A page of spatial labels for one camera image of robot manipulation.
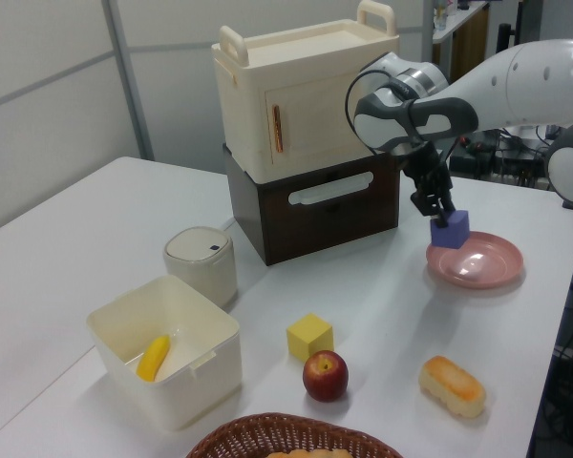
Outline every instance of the container lid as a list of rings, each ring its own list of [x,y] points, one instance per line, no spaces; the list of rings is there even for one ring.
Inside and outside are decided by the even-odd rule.
[[[228,243],[229,236],[224,231],[212,227],[192,227],[171,239],[165,252],[172,258],[194,262],[215,256]]]
[[[392,19],[389,22],[391,25],[387,23],[387,27],[390,28],[393,25]],[[222,42],[212,45],[212,48],[215,52],[229,54],[241,67],[256,68],[361,48],[396,38],[393,29],[388,33],[367,24],[343,19],[246,39],[234,31],[223,32]]]

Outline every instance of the storage box lid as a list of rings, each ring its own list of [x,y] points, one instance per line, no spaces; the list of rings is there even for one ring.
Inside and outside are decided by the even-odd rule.
[[[171,239],[165,247],[172,258],[195,262],[207,260],[229,243],[229,236],[212,227],[192,227]]]
[[[368,13],[380,16],[386,23],[386,29],[368,25]],[[372,0],[362,0],[356,21],[344,19],[251,38],[243,38],[223,26],[220,29],[220,42],[212,49],[215,54],[229,55],[240,67],[250,69],[367,46],[397,36],[393,9]]]

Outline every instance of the storage box handle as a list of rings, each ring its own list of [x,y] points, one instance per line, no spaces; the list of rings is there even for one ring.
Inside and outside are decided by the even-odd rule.
[[[241,67],[248,66],[248,48],[242,36],[227,26],[219,29],[221,51],[230,54]]]
[[[301,203],[302,205],[312,205],[314,203],[329,200],[330,198],[339,198],[347,194],[367,189],[372,181],[372,172],[365,172],[352,177],[330,181],[329,183],[312,186],[311,188],[290,193],[288,196],[288,203],[291,205],[297,205],[298,203]]]
[[[216,363],[216,361],[217,353],[214,350],[210,350],[189,364],[189,373],[193,376],[193,378],[197,379],[203,374],[205,370],[207,370],[207,364]]]
[[[274,138],[276,140],[276,151],[281,153],[283,148],[283,126],[280,120],[280,107],[272,105],[271,107],[272,118],[274,119]]]
[[[386,22],[386,34],[388,36],[397,35],[397,24],[394,20],[394,12],[391,7],[373,0],[361,0],[356,10],[356,20],[359,24],[367,25],[367,13],[380,16]]]

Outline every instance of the white cylindrical container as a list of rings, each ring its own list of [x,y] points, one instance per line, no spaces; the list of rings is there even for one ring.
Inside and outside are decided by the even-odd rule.
[[[238,290],[233,241],[225,231],[186,229],[166,243],[163,259],[168,273],[219,307],[225,307]]]

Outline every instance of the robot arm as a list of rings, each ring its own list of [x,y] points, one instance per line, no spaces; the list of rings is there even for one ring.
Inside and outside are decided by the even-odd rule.
[[[447,167],[428,143],[517,125],[570,126],[547,157],[553,186],[573,200],[573,40],[510,48],[450,86],[432,64],[403,61],[393,53],[359,76],[367,75],[368,92],[357,103],[352,127],[371,149],[403,160],[423,215],[442,221],[442,206],[454,210]]]

